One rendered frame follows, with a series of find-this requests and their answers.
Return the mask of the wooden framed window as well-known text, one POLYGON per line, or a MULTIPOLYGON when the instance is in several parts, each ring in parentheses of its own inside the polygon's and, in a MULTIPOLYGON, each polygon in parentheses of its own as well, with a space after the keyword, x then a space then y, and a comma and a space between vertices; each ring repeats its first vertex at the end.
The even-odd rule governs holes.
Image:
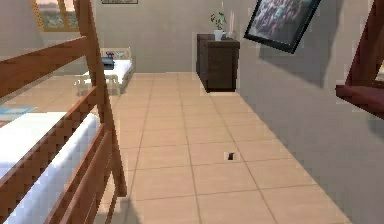
POLYGON ((42 32, 77 32, 78 21, 73 0, 30 0, 42 32))

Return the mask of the white bed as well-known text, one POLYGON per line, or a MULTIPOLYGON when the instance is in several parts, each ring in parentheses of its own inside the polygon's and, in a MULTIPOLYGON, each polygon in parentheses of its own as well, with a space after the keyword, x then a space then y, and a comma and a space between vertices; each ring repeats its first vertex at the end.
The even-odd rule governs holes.
POLYGON ((134 63, 130 48, 101 48, 101 57, 115 61, 113 70, 105 70, 104 76, 110 92, 120 95, 133 74, 134 63))

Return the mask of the black framed picture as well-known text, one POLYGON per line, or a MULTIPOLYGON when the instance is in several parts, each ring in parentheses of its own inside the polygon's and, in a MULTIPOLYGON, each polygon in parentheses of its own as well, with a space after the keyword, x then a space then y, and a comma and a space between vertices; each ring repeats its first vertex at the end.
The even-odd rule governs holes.
POLYGON ((244 38, 294 54, 321 0, 257 0, 244 38))

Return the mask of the brown wooden bed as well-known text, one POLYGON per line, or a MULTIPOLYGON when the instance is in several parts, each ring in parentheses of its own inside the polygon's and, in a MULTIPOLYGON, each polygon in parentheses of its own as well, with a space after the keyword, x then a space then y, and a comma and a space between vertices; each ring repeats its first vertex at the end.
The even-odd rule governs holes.
POLYGON ((127 184, 115 123, 103 72, 91 0, 73 0, 80 36, 0 61, 0 98, 84 56, 92 87, 0 178, 0 224, 62 151, 93 108, 100 127, 55 201, 44 224, 92 224, 109 178, 114 179, 112 200, 127 195, 127 184))

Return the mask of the clear glass vase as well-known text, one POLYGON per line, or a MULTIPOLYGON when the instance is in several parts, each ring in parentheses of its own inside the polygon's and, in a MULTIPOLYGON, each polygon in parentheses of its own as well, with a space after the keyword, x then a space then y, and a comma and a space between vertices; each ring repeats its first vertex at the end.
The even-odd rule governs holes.
POLYGON ((228 24, 228 36, 232 39, 236 38, 235 32, 235 14, 233 11, 230 12, 229 24, 228 24))

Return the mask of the light blue book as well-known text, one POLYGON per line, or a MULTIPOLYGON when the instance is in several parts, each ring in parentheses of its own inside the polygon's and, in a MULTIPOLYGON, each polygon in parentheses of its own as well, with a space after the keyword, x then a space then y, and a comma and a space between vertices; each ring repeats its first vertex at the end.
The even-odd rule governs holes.
POLYGON ((36 107, 0 107, 0 115, 21 115, 34 109, 36 107))

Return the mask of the house plant in white pot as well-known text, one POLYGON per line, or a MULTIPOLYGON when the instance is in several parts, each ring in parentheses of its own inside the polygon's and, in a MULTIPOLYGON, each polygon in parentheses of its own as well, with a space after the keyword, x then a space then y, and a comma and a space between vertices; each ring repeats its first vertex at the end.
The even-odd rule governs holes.
POLYGON ((223 12, 212 14, 210 21, 215 25, 214 38, 216 41, 221 41, 224 33, 223 27, 226 23, 225 15, 223 12))

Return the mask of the red-brown wooden shelf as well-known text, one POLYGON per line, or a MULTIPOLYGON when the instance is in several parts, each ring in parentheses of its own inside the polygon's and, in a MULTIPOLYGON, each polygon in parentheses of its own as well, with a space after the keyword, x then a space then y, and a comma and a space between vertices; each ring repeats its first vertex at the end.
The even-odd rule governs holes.
POLYGON ((373 0, 344 85, 336 96, 384 120, 384 81, 376 79, 384 62, 384 0, 373 0))

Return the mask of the dark brown chest of drawers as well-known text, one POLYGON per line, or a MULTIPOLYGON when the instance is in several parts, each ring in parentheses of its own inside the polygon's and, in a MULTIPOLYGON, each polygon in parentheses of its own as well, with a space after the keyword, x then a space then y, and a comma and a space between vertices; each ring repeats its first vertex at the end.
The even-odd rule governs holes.
POLYGON ((196 72, 207 92, 236 90, 240 42, 215 41, 213 34, 197 35, 196 72))

